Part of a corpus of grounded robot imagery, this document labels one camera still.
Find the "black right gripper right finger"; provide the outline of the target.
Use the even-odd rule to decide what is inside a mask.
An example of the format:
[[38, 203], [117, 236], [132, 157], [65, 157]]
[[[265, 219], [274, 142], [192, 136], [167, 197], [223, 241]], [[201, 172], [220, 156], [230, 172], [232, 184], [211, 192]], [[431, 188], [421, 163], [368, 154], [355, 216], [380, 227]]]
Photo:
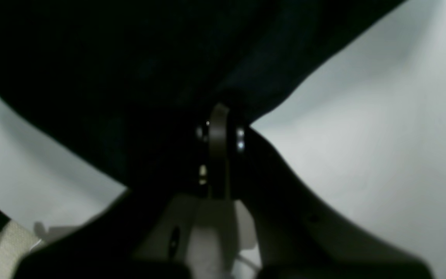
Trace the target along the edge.
[[258, 279], [431, 279], [417, 256], [349, 221], [319, 198], [242, 120], [228, 122], [232, 194], [254, 219]]

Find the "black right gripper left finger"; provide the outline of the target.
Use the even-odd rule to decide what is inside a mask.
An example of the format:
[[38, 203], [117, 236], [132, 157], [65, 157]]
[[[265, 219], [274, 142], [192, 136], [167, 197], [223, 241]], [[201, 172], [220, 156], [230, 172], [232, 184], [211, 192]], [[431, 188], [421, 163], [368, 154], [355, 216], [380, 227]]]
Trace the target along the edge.
[[154, 172], [80, 230], [26, 256], [16, 279], [231, 277], [229, 108], [216, 104], [163, 149]]

